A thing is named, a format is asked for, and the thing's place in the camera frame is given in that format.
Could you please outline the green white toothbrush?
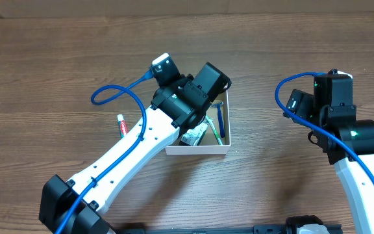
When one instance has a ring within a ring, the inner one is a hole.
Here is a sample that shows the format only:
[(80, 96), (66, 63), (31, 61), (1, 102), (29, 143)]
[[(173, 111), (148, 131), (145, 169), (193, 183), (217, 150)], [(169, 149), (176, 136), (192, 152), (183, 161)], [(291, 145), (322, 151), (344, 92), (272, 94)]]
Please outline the green white toothbrush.
[(213, 120), (212, 120), (209, 116), (207, 116), (207, 115), (205, 116), (205, 118), (206, 118), (206, 121), (207, 121), (207, 123), (209, 124), (209, 126), (212, 128), (213, 133), (214, 133), (214, 136), (215, 136), (215, 138), (216, 138), (218, 144), (219, 144), (220, 146), (222, 146), (223, 143), (222, 143), (221, 137), (219, 136), (219, 134), (218, 134), (218, 132), (217, 132), (217, 130), (216, 130), (216, 127), (215, 127), (215, 125), (214, 125), (214, 123), (213, 123)]

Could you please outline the white cardboard box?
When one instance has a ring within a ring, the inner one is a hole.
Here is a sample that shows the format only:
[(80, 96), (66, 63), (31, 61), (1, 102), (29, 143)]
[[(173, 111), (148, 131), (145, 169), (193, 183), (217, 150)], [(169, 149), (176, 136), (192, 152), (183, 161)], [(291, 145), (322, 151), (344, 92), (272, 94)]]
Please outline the white cardboard box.
[(198, 146), (181, 146), (180, 140), (165, 148), (167, 155), (226, 155), (231, 146), (231, 124), (229, 113), (229, 95), (228, 92), (220, 94), (216, 103), (221, 103), (221, 124), (225, 130), (225, 136), (221, 137), (222, 145), (219, 145), (216, 136), (209, 126), (204, 137)]

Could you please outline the red green toothpaste tube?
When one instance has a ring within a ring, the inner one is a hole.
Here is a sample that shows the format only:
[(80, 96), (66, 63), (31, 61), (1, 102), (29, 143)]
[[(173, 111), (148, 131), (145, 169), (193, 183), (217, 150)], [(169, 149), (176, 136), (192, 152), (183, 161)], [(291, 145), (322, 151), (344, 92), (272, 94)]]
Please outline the red green toothpaste tube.
[(119, 125), (120, 136), (121, 136), (121, 138), (123, 138), (127, 135), (129, 130), (127, 128), (126, 121), (125, 121), (124, 116), (122, 114), (117, 115), (117, 120), (118, 120), (118, 125)]

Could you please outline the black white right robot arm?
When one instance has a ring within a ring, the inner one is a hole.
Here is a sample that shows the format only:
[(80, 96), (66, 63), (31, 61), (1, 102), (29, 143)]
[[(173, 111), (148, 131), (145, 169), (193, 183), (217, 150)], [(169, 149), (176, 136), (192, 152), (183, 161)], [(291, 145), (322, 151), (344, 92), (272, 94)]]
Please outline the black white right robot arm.
[(284, 116), (311, 130), (349, 201), (356, 231), (374, 233), (374, 121), (357, 120), (351, 91), (293, 90)]

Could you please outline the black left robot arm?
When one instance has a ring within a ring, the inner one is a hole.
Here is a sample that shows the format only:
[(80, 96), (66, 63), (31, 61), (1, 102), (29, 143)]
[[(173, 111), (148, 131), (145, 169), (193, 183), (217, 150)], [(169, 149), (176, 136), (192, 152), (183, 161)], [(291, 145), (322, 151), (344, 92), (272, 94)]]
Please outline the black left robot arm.
[(207, 62), (196, 76), (182, 75), (169, 58), (150, 66), (141, 80), (156, 79), (149, 107), (138, 104), (138, 123), (101, 158), (67, 181), (54, 175), (42, 189), (39, 220), (52, 233), (114, 233), (103, 219), (122, 188), (165, 147), (199, 125), (231, 80)]

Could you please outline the blue disposable razor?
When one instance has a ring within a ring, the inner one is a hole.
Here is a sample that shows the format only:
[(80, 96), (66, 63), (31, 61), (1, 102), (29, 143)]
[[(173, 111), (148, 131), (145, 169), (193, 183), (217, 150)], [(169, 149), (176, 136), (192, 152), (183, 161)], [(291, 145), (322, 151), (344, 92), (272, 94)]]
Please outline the blue disposable razor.
[(218, 101), (218, 102), (213, 103), (211, 105), (212, 108), (216, 108), (217, 109), (217, 112), (218, 112), (218, 124), (219, 124), (219, 130), (220, 130), (220, 137), (224, 138), (225, 137), (225, 128), (224, 128), (224, 123), (223, 123), (223, 115), (222, 115), (222, 111), (221, 111), (222, 106), (223, 106), (223, 102), (222, 101)]

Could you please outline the green white floss packet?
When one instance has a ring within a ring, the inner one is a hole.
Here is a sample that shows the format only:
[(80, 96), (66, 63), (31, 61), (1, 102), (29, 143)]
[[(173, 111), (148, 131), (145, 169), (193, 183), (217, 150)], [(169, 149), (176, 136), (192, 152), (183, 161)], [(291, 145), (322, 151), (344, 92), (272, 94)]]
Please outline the green white floss packet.
[(185, 134), (183, 134), (179, 144), (181, 146), (198, 146), (202, 141), (207, 129), (207, 123), (200, 123), (194, 129), (189, 129)]

